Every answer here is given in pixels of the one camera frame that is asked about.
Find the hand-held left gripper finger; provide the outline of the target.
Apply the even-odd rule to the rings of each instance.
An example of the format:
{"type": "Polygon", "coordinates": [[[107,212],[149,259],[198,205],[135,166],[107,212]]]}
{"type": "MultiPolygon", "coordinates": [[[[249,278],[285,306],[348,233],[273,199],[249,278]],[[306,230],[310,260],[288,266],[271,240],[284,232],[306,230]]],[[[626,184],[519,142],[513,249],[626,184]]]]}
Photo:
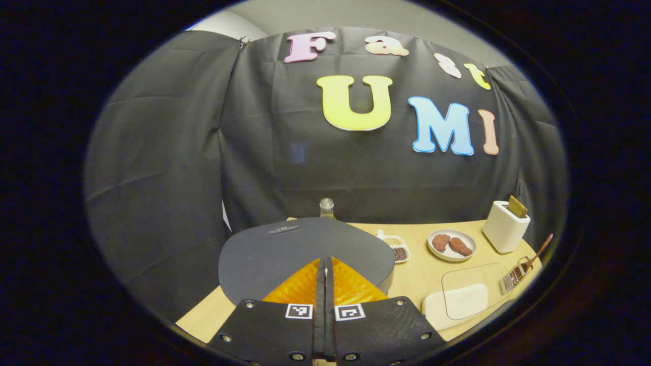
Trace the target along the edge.
{"type": "Polygon", "coordinates": [[[326,358],[326,260],[303,268],[306,300],[269,295],[245,298],[209,342],[209,346],[248,365],[312,365],[326,358]]]}
{"type": "Polygon", "coordinates": [[[325,358],[337,365],[414,365],[446,342],[408,297],[387,297],[339,259],[325,262],[325,358]]]}

